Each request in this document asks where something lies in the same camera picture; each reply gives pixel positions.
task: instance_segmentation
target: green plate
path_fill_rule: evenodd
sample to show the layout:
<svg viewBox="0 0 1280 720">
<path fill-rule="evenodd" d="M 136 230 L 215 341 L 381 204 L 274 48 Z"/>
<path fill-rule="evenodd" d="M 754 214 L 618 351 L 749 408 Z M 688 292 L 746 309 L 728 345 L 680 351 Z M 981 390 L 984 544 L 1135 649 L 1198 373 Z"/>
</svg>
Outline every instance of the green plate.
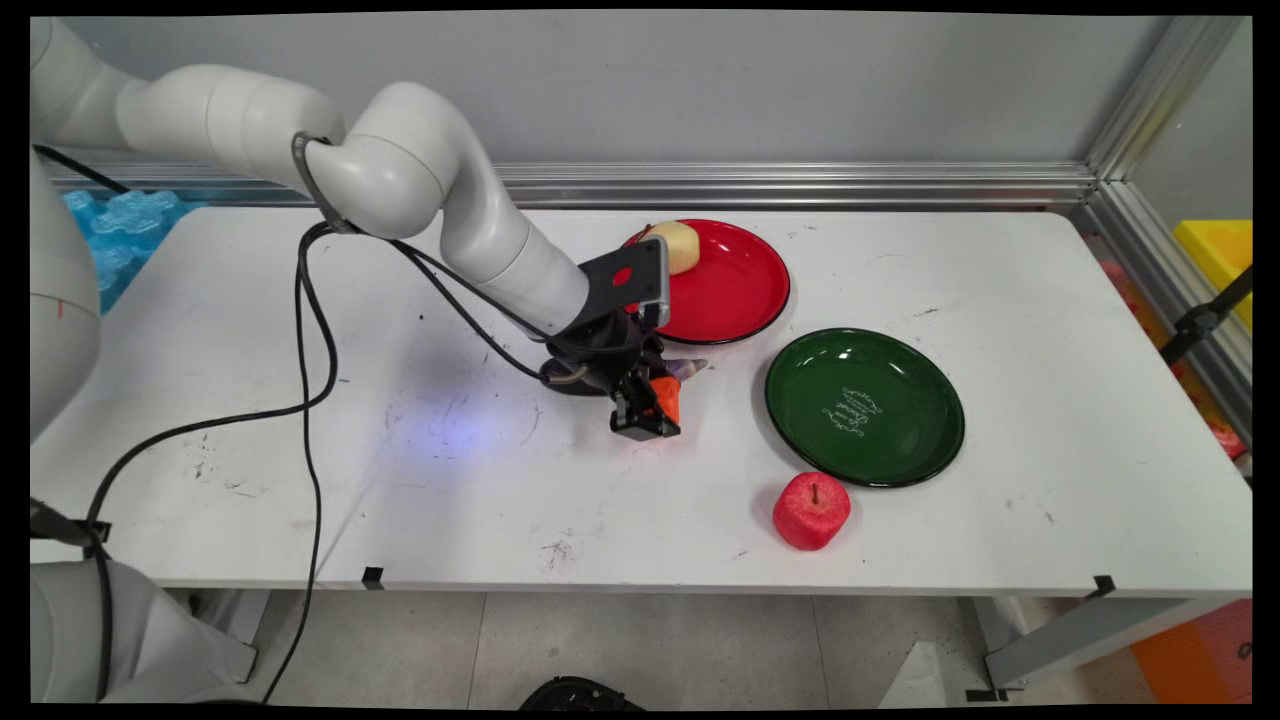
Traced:
<svg viewBox="0 0 1280 720">
<path fill-rule="evenodd" d="M 792 450 L 859 486 L 924 482 L 964 441 L 960 397 L 942 370 L 870 331 L 832 328 L 792 341 L 769 366 L 764 400 Z"/>
</svg>

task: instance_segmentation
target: yellow box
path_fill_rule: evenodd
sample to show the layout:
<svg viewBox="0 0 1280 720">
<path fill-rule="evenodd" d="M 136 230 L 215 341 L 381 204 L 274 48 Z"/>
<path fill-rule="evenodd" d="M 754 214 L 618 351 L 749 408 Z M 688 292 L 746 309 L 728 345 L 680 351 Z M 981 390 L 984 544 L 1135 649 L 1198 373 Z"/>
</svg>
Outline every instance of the yellow box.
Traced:
<svg viewBox="0 0 1280 720">
<path fill-rule="evenodd" d="M 1183 220 L 1174 228 L 1174 237 L 1217 290 L 1253 264 L 1253 220 Z M 1235 314 L 1252 333 L 1252 292 L 1235 306 Z"/>
</svg>

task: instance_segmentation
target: plate rim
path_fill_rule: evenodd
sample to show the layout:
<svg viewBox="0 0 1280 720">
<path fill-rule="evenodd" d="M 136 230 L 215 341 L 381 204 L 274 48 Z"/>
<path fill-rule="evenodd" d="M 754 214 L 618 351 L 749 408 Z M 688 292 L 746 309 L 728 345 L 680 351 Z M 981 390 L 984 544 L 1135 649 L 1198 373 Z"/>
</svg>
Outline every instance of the plate rim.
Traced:
<svg viewBox="0 0 1280 720">
<path fill-rule="evenodd" d="M 769 241 L 767 241 L 763 237 L 755 234 L 754 232 L 744 228 L 742 225 L 735 225 L 733 223 L 726 223 L 724 220 L 717 220 L 717 219 L 713 219 L 713 218 L 681 218 L 681 219 L 675 220 L 675 222 L 677 222 L 677 223 L 686 223 L 689 220 L 696 220 L 696 222 L 700 222 L 700 223 L 719 223 L 722 225 L 730 225 L 730 227 L 737 228 L 737 229 L 740 229 L 740 231 L 750 234 L 755 240 L 759 240 L 760 242 L 763 242 L 764 246 L 769 249 L 769 252 L 773 252 L 773 256 L 778 259 L 778 264 L 782 265 L 782 274 L 787 278 L 787 292 L 786 292 L 786 295 L 782 296 L 782 304 L 778 305 L 778 311 L 774 313 L 773 316 L 769 318 L 764 324 L 762 324 L 760 327 L 755 328 L 754 331 L 751 331 L 751 332 L 749 332 L 746 334 L 740 334 L 737 337 L 730 337 L 730 338 L 724 338 L 724 340 L 689 340 L 689 338 L 684 338 L 684 337 L 678 337 L 678 336 L 664 333 L 664 332 L 662 332 L 662 329 L 654 331 L 654 334 L 657 334 L 662 340 L 667 340 L 667 341 L 671 341 L 671 342 L 678 342 L 681 345 L 703 345 L 703 346 L 710 346 L 710 345 L 728 345 L 731 342 L 740 342 L 740 341 L 744 341 L 744 340 L 746 340 L 746 338 L 749 338 L 751 336 L 755 336 L 755 334 L 759 334 L 759 333 L 767 331 L 771 325 L 773 325 L 773 323 L 776 323 L 778 320 L 778 318 L 782 316 L 782 311 L 786 310 L 787 305 L 791 302 L 791 268 L 788 268 L 787 266 L 787 261 L 782 259 L 782 254 L 778 252 L 778 250 L 776 247 L 773 247 L 773 245 Z M 623 247 L 626 247 L 631 242 L 631 240 L 635 236 L 628 237 L 622 243 Z"/>
<path fill-rule="evenodd" d="M 806 454 L 805 451 L 803 451 L 799 447 L 796 447 L 796 445 L 794 442 L 791 442 L 791 437 L 788 437 L 787 433 L 782 430 L 782 425 L 778 423 L 778 418 L 773 413 L 773 404 L 769 402 L 769 380 L 773 378 L 773 370 L 777 369 L 777 366 L 778 366 L 778 359 L 782 357 L 782 354 L 786 352 L 792 345 L 796 345 L 797 342 L 800 342 L 800 341 L 803 341 L 803 340 L 805 340 L 805 338 L 808 338 L 810 336 L 823 334 L 823 333 L 829 333 L 829 332 L 846 332 L 846 331 L 847 332 L 854 332 L 854 333 L 860 333 L 860 334 L 878 336 L 878 337 L 890 340 L 892 342 L 896 342 L 896 343 L 901 345 L 902 347 L 906 347 L 911 352 L 915 352 L 916 355 L 919 355 L 925 363 L 929 364 L 929 366 L 932 366 L 934 370 L 937 370 L 938 375 L 942 377 L 943 382 L 946 383 L 947 389 L 950 391 L 951 397 L 955 400 L 955 406 L 956 406 L 956 410 L 959 413 L 959 419 L 960 419 L 960 428 L 959 428 L 959 433 L 956 433 L 955 447 L 952 447 L 947 452 L 947 455 L 938 462 L 937 468 L 933 468 L 932 470 L 929 470 L 928 473 L 925 473 L 925 474 L 923 474 L 923 475 L 920 475 L 918 478 L 913 478 L 913 479 L 905 480 L 905 482 L 895 482 L 895 483 L 876 482 L 873 479 L 867 479 L 864 477 L 851 477 L 851 475 L 846 475 L 844 473 L 835 471 L 835 470 L 827 468 L 824 464 L 818 462 L 817 460 L 814 460 L 813 457 L 810 457 L 809 454 Z M 933 360 L 931 360 L 928 355 L 920 352 L 915 347 L 911 347 L 910 345 L 902 342 L 901 340 L 899 340 L 899 338 L 896 338 L 893 336 L 888 336 L 888 334 L 884 334 L 884 333 L 881 333 L 881 332 L 869 331 L 869 329 L 865 329 L 865 328 L 847 328 L 847 327 L 820 328 L 820 329 L 817 329 L 817 331 L 810 331 L 810 332 L 808 332 L 808 333 L 805 333 L 805 334 L 803 334 L 803 336 L 792 340 L 791 342 L 788 342 L 785 346 L 782 346 L 782 350 L 778 350 L 773 355 L 773 360 L 769 361 L 769 372 L 765 373 L 765 375 L 764 375 L 764 387 L 762 388 L 762 392 L 764 392 L 764 409 L 769 414 L 769 423 L 773 424 L 773 429 L 782 438 L 782 442 L 787 443 L 787 447 L 790 447 L 792 452 L 795 452 L 796 455 L 799 455 L 801 460 L 804 460 L 805 462 L 808 462 L 813 468 L 817 468 L 819 471 L 826 473 L 826 474 L 831 475 L 832 478 L 836 478 L 837 480 L 851 483 L 851 484 L 855 484 L 855 486 L 868 487 L 868 488 L 905 488 L 905 487 L 911 487 L 911 486 L 920 484 L 920 483 L 923 483 L 925 480 L 936 478 L 940 473 L 942 473 L 942 470 L 946 470 L 951 465 L 951 462 L 955 461 L 956 456 L 960 455 L 960 448 L 964 447 L 964 436 L 965 436 L 965 429 L 966 429 L 966 423 L 965 423 L 965 416 L 964 416 L 964 404 L 960 401 L 960 393 L 956 391 L 955 384 L 951 382 L 951 378 L 948 378 L 947 374 L 942 372 L 942 368 L 938 368 L 937 363 L 934 363 Z"/>
</svg>

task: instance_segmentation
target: tiled floor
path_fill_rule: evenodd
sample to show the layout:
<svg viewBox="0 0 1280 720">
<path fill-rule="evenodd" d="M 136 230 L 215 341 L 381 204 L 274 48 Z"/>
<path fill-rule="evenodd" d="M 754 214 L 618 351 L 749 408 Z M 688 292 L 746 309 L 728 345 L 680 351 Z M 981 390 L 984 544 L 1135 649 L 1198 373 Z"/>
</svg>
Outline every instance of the tiled floor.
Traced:
<svg viewBox="0 0 1280 720">
<path fill-rule="evenodd" d="M 255 693 L 301 597 L 271 596 Z M 317 591 L 271 702 L 516 708 L 554 675 L 582 675 L 648 710 L 876 707 L 915 641 L 936 643 L 948 705 L 986 687 L 964 598 Z M 1128 651 L 1011 696 L 1082 702 L 1152 700 Z"/>
</svg>

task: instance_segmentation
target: gray wall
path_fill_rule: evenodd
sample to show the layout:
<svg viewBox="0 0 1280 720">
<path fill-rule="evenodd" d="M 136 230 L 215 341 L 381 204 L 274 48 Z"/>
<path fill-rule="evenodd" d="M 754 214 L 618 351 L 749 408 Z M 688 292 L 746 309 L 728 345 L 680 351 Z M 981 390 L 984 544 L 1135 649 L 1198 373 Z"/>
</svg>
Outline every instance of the gray wall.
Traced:
<svg viewBox="0 0 1280 720">
<path fill-rule="evenodd" d="M 1253 219 L 1252 18 L 1240 23 L 1132 178 L 1170 229 L 1183 220 Z"/>
<path fill-rule="evenodd" d="M 67 18 L 154 79 L 189 63 L 330 95 L 445 95 L 495 161 L 1083 158 L 1166 23 L 800 10 Z"/>
</svg>

